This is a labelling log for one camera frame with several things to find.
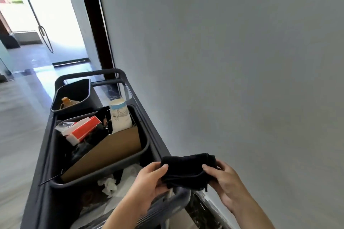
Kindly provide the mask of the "black cloth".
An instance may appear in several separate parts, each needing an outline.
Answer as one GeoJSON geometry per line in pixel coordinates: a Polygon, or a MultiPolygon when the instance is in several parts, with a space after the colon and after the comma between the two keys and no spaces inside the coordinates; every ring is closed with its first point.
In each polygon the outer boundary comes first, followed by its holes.
{"type": "Polygon", "coordinates": [[[185,157],[166,156],[161,159],[161,166],[167,164],[168,170],[161,177],[167,188],[181,187],[192,191],[207,192],[208,183],[214,178],[208,175],[203,165],[217,168],[216,157],[208,153],[185,157]]]}

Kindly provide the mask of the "person's left hand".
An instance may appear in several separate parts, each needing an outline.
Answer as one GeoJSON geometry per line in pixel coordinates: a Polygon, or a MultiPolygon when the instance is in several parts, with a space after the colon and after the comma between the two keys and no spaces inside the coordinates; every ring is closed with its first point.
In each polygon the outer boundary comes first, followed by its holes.
{"type": "Polygon", "coordinates": [[[142,168],[126,196],[138,196],[153,201],[156,197],[168,192],[169,189],[161,179],[158,181],[154,179],[154,171],[161,166],[160,162],[152,162],[142,168]]]}

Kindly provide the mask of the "clear plastic packet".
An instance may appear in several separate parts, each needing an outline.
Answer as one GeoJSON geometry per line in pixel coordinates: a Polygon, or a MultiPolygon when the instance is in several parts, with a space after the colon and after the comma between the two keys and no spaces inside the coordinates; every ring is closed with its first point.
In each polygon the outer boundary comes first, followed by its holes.
{"type": "Polygon", "coordinates": [[[57,130],[62,136],[68,136],[71,134],[73,131],[75,131],[77,128],[81,127],[85,123],[87,123],[90,120],[89,117],[86,117],[80,121],[72,121],[72,122],[67,122],[64,121],[60,124],[58,124],[55,127],[55,130],[57,130]]]}

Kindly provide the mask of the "small black plastic bin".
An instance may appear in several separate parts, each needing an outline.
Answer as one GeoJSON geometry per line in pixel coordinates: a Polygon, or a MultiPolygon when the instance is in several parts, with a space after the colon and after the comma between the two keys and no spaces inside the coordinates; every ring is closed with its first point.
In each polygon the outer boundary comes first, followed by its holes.
{"type": "Polygon", "coordinates": [[[85,110],[96,110],[100,107],[102,107],[102,103],[91,84],[91,80],[81,79],[57,89],[51,105],[51,112],[57,115],[65,115],[85,110]],[[78,103],[67,108],[61,107],[64,97],[78,103]]]}

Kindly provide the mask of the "person's right hand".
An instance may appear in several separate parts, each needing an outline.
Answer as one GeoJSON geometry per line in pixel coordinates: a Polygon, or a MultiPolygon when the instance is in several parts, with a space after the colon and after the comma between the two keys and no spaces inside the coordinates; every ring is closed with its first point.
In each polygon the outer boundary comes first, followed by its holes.
{"type": "Polygon", "coordinates": [[[216,166],[221,168],[218,181],[212,180],[210,176],[209,185],[217,192],[223,205],[231,212],[230,196],[243,192],[243,184],[232,167],[227,163],[216,159],[216,166]]]}

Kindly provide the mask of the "amber bottle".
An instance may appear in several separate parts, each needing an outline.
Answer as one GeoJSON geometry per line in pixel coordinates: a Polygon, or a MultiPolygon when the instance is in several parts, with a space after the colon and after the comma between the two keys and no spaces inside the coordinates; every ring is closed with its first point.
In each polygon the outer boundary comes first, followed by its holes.
{"type": "Polygon", "coordinates": [[[71,100],[68,97],[63,97],[61,99],[62,104],[60,105],[60,110],[79,104],[79,101],[71,100]]]}

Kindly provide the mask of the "person's right forearm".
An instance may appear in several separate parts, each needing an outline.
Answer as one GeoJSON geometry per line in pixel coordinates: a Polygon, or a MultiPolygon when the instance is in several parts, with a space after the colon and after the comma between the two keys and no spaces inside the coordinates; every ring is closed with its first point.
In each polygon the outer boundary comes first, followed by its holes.
{"type": "Polygon", "coordinates": [[[240,229],[276,229],[266,213],[248,192],[230,196],[231,212],[240,229]]]}

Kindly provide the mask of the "red and white box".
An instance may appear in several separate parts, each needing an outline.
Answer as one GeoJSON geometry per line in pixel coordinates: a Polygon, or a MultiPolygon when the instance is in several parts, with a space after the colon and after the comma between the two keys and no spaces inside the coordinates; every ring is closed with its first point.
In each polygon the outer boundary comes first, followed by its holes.
{"type": "Polygon", "coordinates": [[[101,121],[96,116],[86,117],[67,128],[62,132],[62,135],[72,146],[75,146],[88,136],[98,124],[101,124],[101,121]]]}

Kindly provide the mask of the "dark door frame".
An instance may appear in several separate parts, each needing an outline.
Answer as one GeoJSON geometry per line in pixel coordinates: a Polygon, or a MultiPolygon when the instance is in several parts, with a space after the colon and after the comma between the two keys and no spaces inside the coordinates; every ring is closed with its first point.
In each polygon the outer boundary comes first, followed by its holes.
{"type": "Polygon", "coordinates": [[[97,59],[102,70],[114,69],[111,45],[109,42],[101,0],[84,0],[87,16],[92,30],[97,59]]]}

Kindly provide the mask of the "dark grey service cart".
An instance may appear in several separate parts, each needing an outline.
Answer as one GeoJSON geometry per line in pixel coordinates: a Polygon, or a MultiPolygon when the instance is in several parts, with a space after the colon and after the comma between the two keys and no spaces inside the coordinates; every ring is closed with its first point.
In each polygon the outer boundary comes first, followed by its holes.
{"type": "MultiPolygon", "coordinates": [[[[115,75],[116,78],[114,79],[91,82],[91,84],[94,88],[96,86],[122,83],[124,85],[123,94],[131,95],[131,98],[127,101],[128,105],[132,104],[136,106],[139,111],[139,115],[150,138],[150,146],[141,157],[140,164],[148,164],[149,161],[159,161],[162,157],[170,156],[170,152],[132,89],[125,72],[121,69],[96,70],[60,76],[55,81],[55,92],[58,88],[65,85],[65,80],[96,75],[115,75]]],[[[81,193],[77,192],[77,190],[85,190],[90,183],[63,189],[52,188],[49,183],[42,186],[39,186],[39,184],[49,179],[50,139],[52,132],[55,130],[55,126],[64,120],[93,113],[100,108],[80,111],[74,114],[57,115],[52,112],[50,113],[32,186],[25,206],[21,229],[67,229],[76,219],[77,214],[80,213],[78,207],[81,203],[81,193]]]]}

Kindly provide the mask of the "crumpled white tissue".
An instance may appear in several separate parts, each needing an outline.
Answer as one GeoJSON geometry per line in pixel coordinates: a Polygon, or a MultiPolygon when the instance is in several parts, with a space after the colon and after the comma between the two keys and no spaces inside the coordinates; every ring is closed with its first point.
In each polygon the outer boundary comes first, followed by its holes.
{"type": "Polygon", "coordinates": [[[98,186],[104,186],[102,192],[107,195],[107,198],[113,197],[114,193],[117,191],[116,180],[114,179],[113,174],[99,179],[97,184],[98,186]]]}

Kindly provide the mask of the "thin black stick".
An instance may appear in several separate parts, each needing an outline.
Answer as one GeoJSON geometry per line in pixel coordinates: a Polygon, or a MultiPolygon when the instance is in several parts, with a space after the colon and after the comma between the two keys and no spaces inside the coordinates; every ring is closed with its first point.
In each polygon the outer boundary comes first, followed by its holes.
{"type": "Polygon", "coordinates": [[[39,186],[42,186],[42,185],[44,185],[44,184],[46,184],[46,183],[48,183],[48,182],[50,182],[52,180],[59,179],[63,174],[64,174],[64,172],[62,172],[61,174],[58,174],[58,175],[56,175],[56,176],[54,176],[54,177],[52,177],[52,178],[50,178],[50,179],[40,183],[39,186]]]}

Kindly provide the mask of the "person's left forearm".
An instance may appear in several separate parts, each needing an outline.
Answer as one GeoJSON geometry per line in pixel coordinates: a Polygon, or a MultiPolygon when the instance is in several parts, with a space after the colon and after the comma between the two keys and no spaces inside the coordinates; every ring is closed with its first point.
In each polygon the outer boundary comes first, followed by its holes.
{"type": "Polygon", "coordinates": [[[152,200],[126,196],[113,210],[102,229],[135,229],[139,218],[147,214],[152,200]]]}

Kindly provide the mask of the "brown cardboard sheet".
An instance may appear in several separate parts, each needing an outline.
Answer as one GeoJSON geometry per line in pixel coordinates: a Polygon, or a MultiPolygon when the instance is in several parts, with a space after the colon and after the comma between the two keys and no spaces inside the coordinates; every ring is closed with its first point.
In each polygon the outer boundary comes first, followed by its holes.
{"type": "Polygon", "coordinates": [[[141,149],[137,126],[110,134],[71,166],[61,179],[64,183],[74,181],[139,153],[141,149]]]}

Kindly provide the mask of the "large black plastic bin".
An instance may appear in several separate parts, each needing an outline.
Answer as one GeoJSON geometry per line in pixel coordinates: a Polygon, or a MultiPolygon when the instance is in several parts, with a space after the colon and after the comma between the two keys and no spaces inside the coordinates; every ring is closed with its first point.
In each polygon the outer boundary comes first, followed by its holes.
{"type": "MultiPolygon", "coordinates": [[[[102,179],[106,176],[109,176],[113,174],[114,172],[118,170],[123,170],[124,168],[136,164],[140,162],[141,157],[146,153],[150,146],[150,138],[148,135],[148,131],[146,127],[144,127],[143,121],[139,115],[139,111],[136,106],[129,104],[128,110],[131,116],[131,120],[133,123],[133,127],[137,126],[139,130],[139,137],[140,137],[140,143],[141,143],[141,151],[139,153],[135,153],[134,155],[127,157],[123,160],[120,160],[114,164],[111,164],[107,167],[104,167],[100,170],[97,170],[95,172],[92,172],[89,175],[85,175],[79,179],[76,179],[74,181],[64,183],[61,179],[55,179],[52,180],[49,183],[49,185],[52,188],[57,189],[63,189],[63,188],[70,188],[74,186],[83,186],[89,183],[93,183],[99,179],[102,179]]],[[[106,113],[106,111],[109,111],[109,107],[102,107],[96,112],[80,115],[75,118],[68,119],[67,121],[80,121],[86,117],[92,117],[96,116],[100,121],[101,124],[104,123],[104,120],[110,119],[109,113],[106,113]]],[[[111,122],[108,122],[108,133],[111,134],[111,122]]],[[[71,159],[71,153],[75,149],[75,146],[72,146],[64,136],[62,136],[57,130],[54,130],[51,135],[50,139],[50,145],[51,145],[51,151],[50,151],[50,164],[49,164],[49,179],[61,174],[62,172],[66,172],[70,167],[70,159],[71,159]]]]}

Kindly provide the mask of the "black plastic bag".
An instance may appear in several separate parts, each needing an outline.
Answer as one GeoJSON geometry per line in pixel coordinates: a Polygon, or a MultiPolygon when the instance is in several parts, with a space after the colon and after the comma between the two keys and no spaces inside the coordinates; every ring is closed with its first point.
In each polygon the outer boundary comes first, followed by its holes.
{"type": "Polygon", "coordinates": [[[71,153],[70,165],[74,165],[91,149],[97,146],[106,136],[108,130],[103,124],[98,124],[93,131],[91,131],[84,140],[82,140],[71,153]]]}

